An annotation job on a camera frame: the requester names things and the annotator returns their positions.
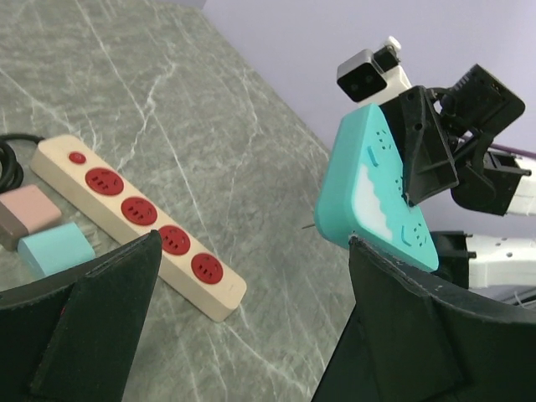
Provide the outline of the teal plug adapter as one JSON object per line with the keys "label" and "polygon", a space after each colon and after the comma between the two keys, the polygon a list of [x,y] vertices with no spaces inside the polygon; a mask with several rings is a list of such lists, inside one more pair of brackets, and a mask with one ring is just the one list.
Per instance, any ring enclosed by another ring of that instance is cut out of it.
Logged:
{"label": "teal plug adapter", "polygon": [[74,222],[23,237],[17,252],[36,280],[95,259],[93,247]]}

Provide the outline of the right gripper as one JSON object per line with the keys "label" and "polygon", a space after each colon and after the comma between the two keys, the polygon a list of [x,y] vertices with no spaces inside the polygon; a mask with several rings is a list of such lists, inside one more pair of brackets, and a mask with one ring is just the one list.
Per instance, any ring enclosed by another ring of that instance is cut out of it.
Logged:
{"label": "right gripper", "polygon": [[[430,91],[417,85],[380,106],[403,163],[403,198],[413,207],[451,188],[464,209],[505,215],[526,170],[513,155],[490,148],[524,113],[524,102],[475,64],[440,104],[439,120]],[[450,147],[447,137],[454,142],[468,132]]]}

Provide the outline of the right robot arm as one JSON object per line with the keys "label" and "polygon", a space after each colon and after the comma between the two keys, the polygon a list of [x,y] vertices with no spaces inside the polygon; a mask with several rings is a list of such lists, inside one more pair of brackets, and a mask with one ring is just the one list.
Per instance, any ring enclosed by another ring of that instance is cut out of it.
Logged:
{"label": "right robot arm", "polygon": [[344,64],[340,123],[315,208],[349,253],[355,305],[316,401],[532,401],[535,311],[481,294],[534,286],[535,161],[494,152],[523,102],[480,66],[453,86]]}

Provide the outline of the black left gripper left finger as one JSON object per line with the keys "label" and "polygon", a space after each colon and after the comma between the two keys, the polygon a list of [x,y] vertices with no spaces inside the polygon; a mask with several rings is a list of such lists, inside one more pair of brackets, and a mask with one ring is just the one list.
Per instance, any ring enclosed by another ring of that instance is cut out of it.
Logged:
{"label": "black left gripper left finger", "polygon": [[162,260],[156,230],[1,293],[3,401],[120,401]]}

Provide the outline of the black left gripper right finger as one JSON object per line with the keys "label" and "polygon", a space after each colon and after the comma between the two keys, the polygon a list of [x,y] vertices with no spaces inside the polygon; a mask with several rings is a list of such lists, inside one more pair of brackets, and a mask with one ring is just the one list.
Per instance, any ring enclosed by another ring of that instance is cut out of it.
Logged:
{"label": "black left gripper right finger", "polygon": [[353,308],[316,401],[532,401],[535,313],[349,243]]}

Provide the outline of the teal triangular power strip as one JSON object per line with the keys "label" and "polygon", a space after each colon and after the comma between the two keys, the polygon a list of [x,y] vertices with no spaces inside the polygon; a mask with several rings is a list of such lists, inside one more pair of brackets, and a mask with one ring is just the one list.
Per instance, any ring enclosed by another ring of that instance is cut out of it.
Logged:
{"label": "teal triangular power strip", "polygon": [[403,197],[403,163],[379,106],[360,107],[341,120],[314,223],[325,240],[344,249],[357,236],[423,271],[438,269],[421,209]]}

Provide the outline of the brown pink plug adapter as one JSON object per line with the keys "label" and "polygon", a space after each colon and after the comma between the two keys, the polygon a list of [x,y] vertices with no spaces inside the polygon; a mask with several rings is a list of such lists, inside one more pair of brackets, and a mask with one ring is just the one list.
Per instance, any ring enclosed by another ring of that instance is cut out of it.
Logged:
{"label": "brown pink plug adapter", "polygon": [[1,194],[1,246],[14,251],[23,237],[59,224],[60,209],[35,184]]}

